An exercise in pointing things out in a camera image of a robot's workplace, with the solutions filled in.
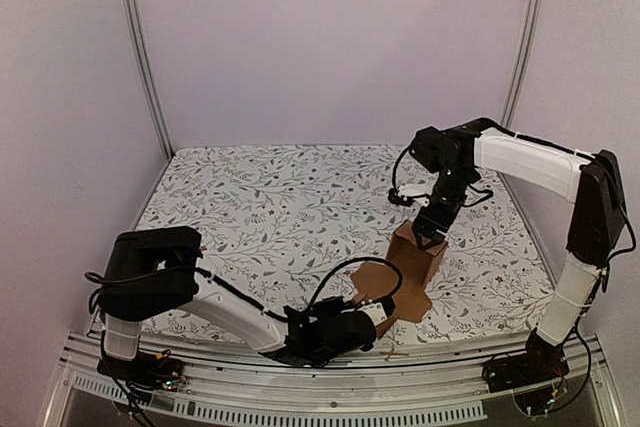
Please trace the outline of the brown cardboard box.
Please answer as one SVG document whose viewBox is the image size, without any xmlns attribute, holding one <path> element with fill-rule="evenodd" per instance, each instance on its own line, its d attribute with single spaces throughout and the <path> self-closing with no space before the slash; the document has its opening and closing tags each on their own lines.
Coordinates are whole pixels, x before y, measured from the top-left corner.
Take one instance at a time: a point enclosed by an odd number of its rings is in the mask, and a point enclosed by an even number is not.
<svg viewBox="0 0 640 427">
<path fill-rule="evenodd" d="M 391 325 L 376 327 L 378 339 L 398 320 L 420 323 L 433 306 L 426 294 L 426 287 L 438 272 L 448 244 L 444 241 L 429 250 L 419 250 L 412 226 L 410 220 L 401 224 L 394 231 L 388 246 L 386 259 L 399 269 L 403 280 L 400 289 L 392 296 L 396 304 L 395 321 Z M 351 281 L 356 288 L 354 301 L 374 300 L 388 294 L 396 285 L 397 279 L 397 275 L 388 266 L 375 261 L 363 262 L 351 274 Z"/>
</svg>

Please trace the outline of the floral patterned table mat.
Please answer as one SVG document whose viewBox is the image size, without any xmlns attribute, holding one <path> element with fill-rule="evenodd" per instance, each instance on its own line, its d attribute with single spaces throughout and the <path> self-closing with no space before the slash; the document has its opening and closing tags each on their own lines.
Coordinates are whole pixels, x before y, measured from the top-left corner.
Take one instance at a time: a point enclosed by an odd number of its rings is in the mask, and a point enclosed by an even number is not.
<svg viewBox="0 0 640 427">
<path fill-rule="evenodd" d="M 393 184 L 435 178 L 395 145 L 242 146 L 178 151 L 143 210 L 141 230 L 190 226 L 204 257 L 242 292 L 275 311 L 314 292 L 354 293 L 350 260 L 381 257 L 415 216 L 387 195 Z M 457 217 L 418 323 L 396 322 L 382 344 L 399 347 L 530 331 L 552 284 L 500 177 L 493 197 Z"/>
</svg>

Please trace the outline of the left aluminium frame post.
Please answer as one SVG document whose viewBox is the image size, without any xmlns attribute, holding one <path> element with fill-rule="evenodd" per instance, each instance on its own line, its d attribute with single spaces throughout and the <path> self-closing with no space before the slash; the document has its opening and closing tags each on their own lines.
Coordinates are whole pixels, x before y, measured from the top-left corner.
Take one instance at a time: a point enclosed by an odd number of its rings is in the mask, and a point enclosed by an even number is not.
<svg viewBox="0 0 640 427">
<path fill-rule="evenodd" d="M 171 141 L 168 124 L 162 110 L 159 93 L 143 32 L 138 0 L 122 0 L 125 21 L 129 31 L 133 55 L 139 75 L 143 95 L 149 111 L 159 146 L 164 157 L 171 160 L 175 149 Z"/>
</svg>

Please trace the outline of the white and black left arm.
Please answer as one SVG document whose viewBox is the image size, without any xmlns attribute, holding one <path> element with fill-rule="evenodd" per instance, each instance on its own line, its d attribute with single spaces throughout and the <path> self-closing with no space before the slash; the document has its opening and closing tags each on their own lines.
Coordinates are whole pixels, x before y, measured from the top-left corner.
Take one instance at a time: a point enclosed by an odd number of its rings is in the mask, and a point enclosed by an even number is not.
<svg viewBox="0 0 640 427">
<path fill-rule="evenodd" d="M 158 360 L 140 352 L 144 321 L 171 310 L 200 317 L 235 335 L 255 352 L 293 367 L 323 367 L 355 350 L 370 349 L 387 315 L 381 302 L 357 305 L 332 297 L 302 311 L 277 314 L 203 266 L 201 236 L 191 227 L 120 234 L 89 308 L 103 318 L 101 367 L 141 380 Z"/>
</svg>

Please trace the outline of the aluminium frame post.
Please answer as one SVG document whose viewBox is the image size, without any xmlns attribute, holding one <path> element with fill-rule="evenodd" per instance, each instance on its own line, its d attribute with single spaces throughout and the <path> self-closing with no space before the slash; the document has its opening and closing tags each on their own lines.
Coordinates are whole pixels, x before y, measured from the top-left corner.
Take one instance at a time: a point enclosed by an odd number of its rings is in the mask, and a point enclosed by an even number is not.
<svg viewBox="0 0 640 427">
<path fill-rule="evenodd" d="M 139 75 L 143 95 L 149 111 L 159 146 L 164 157 L 171 160 L 175 149 L 171 141 L 168 124 L 162 110 L 159 93 L 143 32 L 138 0 L 122 0 L 125 21 L 129 31 L 133 55 Z"/>
<path fill-rule="evenodd" d="M 516 116 L 518 102 L 525 83 L 526 72 L 533 51 L 542 1 L 543 0 L 526 0 L 525 15 L 518 42 L 514 68 L 500 118 L 500 124 L 507 129 L 513 126 Z"/>
</svg>

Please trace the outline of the right aluminium frame post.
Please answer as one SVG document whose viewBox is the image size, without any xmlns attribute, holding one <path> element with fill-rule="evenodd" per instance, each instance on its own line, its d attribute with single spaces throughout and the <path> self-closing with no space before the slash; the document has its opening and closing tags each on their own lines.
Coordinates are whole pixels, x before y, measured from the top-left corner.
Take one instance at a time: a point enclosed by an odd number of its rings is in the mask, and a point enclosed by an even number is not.
<svg viewBox="0 0 640 427">
<path fill-rule="evenodd" d="M 507 129 L 513 126 L 516 116 L 518 102 L 525 83 L 526 72 L 533 51 L 542 1 L 543 0 L 526 0 L 525 15 L 518 42 L 514 68 L 500 118 L 500 124 Z"/>
</svg>

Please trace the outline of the aluminium front rail base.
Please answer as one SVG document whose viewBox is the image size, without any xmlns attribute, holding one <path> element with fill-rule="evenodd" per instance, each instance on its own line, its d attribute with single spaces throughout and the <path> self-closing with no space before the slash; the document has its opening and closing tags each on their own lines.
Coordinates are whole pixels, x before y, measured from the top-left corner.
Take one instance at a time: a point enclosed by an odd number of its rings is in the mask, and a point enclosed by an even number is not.
<svg viewBox="0 0 640 427">
<path fill-rule="evenodd" d="M 565 348 L 569 374 L 556 381 L 557 407 L 528 416 L 522 390 L 491 392 L 490 359 L 511 358 L 520 334 L 452 343 L 383 346 L 322 369 L 277 365 L 233 343 L 145 336 L 184 364 L 174 392 L 143 406 L 156 426 L 628 426 L 596 337 Z"/>
</svg>

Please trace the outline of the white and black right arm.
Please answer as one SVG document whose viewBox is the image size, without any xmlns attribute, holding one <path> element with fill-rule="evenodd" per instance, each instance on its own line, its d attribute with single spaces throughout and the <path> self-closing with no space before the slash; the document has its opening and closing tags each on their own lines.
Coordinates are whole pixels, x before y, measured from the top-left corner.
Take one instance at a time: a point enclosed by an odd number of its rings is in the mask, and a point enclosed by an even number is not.
<svg viewBox="0 0 640 427">
<path fill-rule="evenodd" d="M 613 260 L 637 247 L 616 155 L 564 147 L 484 117 L 449 128 L 423 128 L 408 153 L 435 177 L 429 192 L 410 197 L 421 205 L 413 227 L 419 246 L 443 242 L 459 213 L 471 207 L 468 193 L 484 171 L 543 189 L 570 206 L 564 257 L 546 310 L 522 353 L 483 366 L 492 392 L 566 375 L 566 342 L 580 335 L 598 292 L 607 289 Z"/>
</svg>

